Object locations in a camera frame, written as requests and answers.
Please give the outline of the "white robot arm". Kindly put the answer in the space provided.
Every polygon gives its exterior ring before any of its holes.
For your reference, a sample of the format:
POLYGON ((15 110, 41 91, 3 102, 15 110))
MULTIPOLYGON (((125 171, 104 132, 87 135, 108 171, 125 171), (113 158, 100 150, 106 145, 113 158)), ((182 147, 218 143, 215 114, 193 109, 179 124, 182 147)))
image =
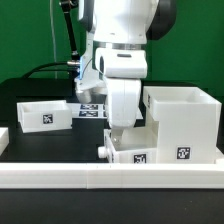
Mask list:
POLYGON ((59 0, 71 46, 68 66, 80 101, 106 96, 110 127, 136 122, 141 80, 147 76, 145 45, 174 26, 176 0, 59 0))

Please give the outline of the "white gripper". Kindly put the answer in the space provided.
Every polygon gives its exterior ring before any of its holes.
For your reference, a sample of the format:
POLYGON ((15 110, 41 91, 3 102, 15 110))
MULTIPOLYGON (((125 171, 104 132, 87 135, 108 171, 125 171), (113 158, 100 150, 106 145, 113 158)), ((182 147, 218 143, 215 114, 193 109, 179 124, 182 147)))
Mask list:
POLYGON ((107 88, 107 114, 112 129, 133 127, 140 100, 141 79, 147 75, 144 50, 98 48, 95 66, 107 88))

